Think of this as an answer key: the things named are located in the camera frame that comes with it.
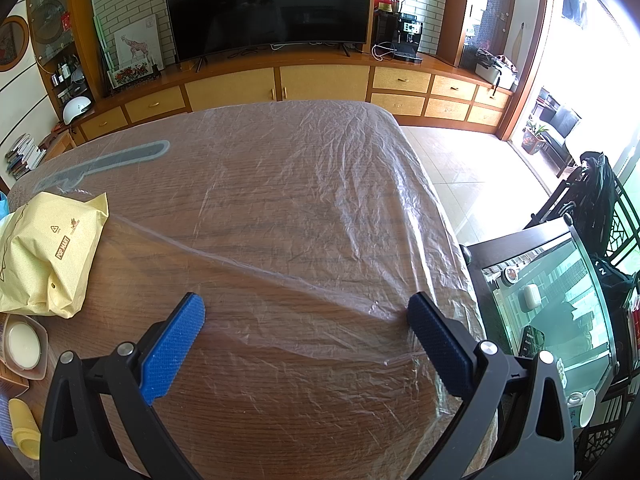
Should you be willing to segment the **orange labelled cream jar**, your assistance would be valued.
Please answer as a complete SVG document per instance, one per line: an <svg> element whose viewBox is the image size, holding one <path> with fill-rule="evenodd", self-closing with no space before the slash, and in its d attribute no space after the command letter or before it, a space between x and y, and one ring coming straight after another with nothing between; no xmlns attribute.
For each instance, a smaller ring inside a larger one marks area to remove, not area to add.
<svg viewBox="0 0 640 480"><path fill-rule="evenodd" d="M48 334L33 318L1 315L1 362L14 374L39 382L46 377Z"/></svg>

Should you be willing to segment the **yellow paper cup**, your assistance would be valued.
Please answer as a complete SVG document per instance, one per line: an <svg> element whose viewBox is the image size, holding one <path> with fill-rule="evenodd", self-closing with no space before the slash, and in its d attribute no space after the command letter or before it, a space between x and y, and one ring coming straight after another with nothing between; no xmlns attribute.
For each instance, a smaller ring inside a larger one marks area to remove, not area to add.
<svg viewBox="0 0 640 480"><path fill-rule="evenodd" d="M40 460L41 432L29 406L21 399L9 400L12 439L30 460Z"/></svg>

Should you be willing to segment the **yellow paper bag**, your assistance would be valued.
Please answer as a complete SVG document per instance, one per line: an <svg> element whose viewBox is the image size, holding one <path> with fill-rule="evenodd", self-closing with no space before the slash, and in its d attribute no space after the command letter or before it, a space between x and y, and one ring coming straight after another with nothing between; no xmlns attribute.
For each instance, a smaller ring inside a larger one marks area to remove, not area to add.
<svg viewBox="0 0 640 480"><path fill-rule="evenodd" d="M1 220L1 311L68 320L84 304L96 248L110 212L40 192Z"/></svg>

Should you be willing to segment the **grey far edge guard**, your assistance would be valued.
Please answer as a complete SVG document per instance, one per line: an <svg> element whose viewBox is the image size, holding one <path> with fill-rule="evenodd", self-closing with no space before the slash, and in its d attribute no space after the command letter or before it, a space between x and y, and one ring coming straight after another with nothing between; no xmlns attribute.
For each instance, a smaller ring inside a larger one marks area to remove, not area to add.
<svg viewBox="0 0 640 480"><path fill-rule="evenodd" d="M142 162L152 162L152 160L164 156L169 149L170 142L168 140L160 140L101 155L58 171L55 174L50 174L49 177L41 179L35 185L34 192L40 193L50 190L50 188L56 188L63 193L68 193L77 188L81 181L84 180L84 177L102 174L102 172L130 165L142 164Z"/></svg>

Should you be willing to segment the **dark wooden chair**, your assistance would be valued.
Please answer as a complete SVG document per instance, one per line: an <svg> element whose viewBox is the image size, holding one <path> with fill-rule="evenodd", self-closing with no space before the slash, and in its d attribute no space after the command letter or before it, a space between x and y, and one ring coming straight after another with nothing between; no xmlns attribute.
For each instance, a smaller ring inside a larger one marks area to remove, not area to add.
<svg viewBox="0 0 640 480"><path fill-rule="evenodd" d="M622 263L639 248L639 214L605 154L582 154L580 165L527 225L532 228L557 218L570 219L601 278L613 285L638 283L639 273L623 271Z"/></svg>

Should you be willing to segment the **potted plant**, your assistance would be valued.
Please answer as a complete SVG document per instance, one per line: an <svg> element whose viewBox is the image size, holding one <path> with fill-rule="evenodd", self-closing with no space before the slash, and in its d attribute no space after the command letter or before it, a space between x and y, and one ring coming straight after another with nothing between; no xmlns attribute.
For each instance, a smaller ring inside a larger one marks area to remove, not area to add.
<svg viewBox="0 0 640 480"><path fill-rule="evenodd" d="M548 129L539 122L533 122L532 120L526 122L521 143L522 149L529 155L538 153L546 144L544 134L547 131Z"/></svg>

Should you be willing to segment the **stack of books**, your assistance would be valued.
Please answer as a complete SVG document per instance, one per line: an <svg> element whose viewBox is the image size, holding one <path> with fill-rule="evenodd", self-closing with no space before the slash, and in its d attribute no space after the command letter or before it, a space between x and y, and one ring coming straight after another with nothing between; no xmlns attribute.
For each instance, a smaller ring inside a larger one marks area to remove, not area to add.
<svg viewBox="0 0 640 480"><path fill-rule="evenodd" d="M42 161L46 150L40 148L29 133L22 134L6 153L6 172L15 180L34 170Z"/></svg>

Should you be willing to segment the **wooden TV cabinet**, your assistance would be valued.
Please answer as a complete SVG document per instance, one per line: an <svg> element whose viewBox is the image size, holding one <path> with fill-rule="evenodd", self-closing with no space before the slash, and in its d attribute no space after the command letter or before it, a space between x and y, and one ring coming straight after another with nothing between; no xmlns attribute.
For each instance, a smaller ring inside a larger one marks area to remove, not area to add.
<svg viewBox="0 0 640 480"><path fill-rule="evenodd" d="M399 125L494 133L511 93L426 56L419 64L303 48L184 63L160 78L100 99L70 134L78 144L160 118L279 101L362 101Z"/></svg>

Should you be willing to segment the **white helmet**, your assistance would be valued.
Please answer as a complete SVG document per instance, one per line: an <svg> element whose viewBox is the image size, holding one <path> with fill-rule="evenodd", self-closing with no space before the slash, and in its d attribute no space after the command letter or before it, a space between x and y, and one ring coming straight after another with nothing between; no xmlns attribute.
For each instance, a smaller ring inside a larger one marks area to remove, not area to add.
<svg viewBox="0 0 640 480"><path fill-rule="evenodd" d="M70 99L63 108L63 122L70 125L76 118L87 113L92 107L92 102L85 96L76 96Z"/></svg>

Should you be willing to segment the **black coffee machine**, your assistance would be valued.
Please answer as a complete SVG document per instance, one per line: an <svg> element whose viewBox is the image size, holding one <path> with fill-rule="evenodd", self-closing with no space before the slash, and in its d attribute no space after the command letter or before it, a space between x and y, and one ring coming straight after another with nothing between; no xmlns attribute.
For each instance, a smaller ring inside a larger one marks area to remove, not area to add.
<svg viewBox="0 0 640 480"><path fill-rule="evenodd" d="M421 64L418 55L422 36L422 23L415 15L401 13L398 16L397 32L392 41L392 57L399 61Z"/></svg>

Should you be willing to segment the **black flat television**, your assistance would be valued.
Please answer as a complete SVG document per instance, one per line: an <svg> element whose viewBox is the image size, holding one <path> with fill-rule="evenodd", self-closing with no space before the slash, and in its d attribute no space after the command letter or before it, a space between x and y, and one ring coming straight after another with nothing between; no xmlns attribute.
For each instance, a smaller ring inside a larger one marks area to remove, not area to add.
<svg viewBox="0 0 640 480"><path fill-rule="evenodd" d="M370 0L166 0L179 61L270 44L365 44Z"/></svg>

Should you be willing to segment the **round wall picture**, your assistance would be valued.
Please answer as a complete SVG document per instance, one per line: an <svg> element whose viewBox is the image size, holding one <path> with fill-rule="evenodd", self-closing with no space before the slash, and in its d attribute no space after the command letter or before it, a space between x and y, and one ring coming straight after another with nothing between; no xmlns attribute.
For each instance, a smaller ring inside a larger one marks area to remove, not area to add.
<svg viewBox="0 0 640 480"><path fill-rule="evenodd" d="M7 72L21 61L29 44L27 23L21 16L10 15L0 27L0 72Z"/></svg>

